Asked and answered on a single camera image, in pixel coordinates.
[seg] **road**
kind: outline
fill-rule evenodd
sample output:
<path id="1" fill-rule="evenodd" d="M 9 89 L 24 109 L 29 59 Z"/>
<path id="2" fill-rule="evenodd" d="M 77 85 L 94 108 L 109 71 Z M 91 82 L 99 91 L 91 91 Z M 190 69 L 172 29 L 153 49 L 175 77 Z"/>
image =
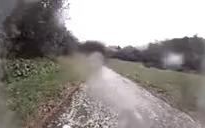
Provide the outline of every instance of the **road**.
<path id="1" fill-rule="evenodd" d="M 201 127 L 187 114 L 106 67 L 82 85 L 71 106 L 55 123 L 72 128 Z"/>

